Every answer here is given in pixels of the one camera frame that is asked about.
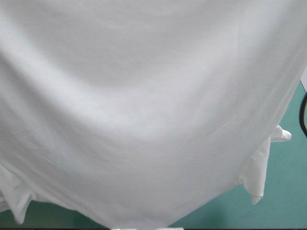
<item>white cloth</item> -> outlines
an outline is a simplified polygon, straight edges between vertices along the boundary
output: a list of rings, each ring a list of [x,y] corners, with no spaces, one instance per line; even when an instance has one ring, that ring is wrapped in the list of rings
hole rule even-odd
[[[263,196],[307,64],[307,1],[1,0],[0,58],[16,220],[38,200],[164,228],[241,183]]]

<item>fabric fold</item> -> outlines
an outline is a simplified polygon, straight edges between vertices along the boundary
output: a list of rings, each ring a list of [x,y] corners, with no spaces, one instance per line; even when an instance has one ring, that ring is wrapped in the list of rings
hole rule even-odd
[[[251,194],[252,204],[258,203],[264,194],[271,142],[289,141],[290,139],[291,133],[277,126],[257,151],[243,164],[239,181]]]

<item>white fabric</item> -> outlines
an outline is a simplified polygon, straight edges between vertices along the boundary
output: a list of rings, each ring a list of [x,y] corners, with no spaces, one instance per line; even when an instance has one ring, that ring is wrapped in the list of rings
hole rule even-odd
[[[307,65],[305,0],[1,0],[0,190],[164,228],[241,183]]]
[[[301,77],[301,82],[304,86],[305,91],[307,92],[307,67],[305,68],[303,75]]]

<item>green floor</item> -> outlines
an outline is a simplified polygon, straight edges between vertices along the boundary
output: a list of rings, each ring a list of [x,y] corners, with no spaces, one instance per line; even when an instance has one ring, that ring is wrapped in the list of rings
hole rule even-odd
[[[292,140],[272,144],[263,199],[252,205],[249,194],[239,186],[171,227],[307,228],[307,140],[298,123],[304,93],[299,84],[281,122]],[[0,213],[0,227],[103,228],[76,211],[38,202],[31,202],[23,225],[15,223],[10,211]]]

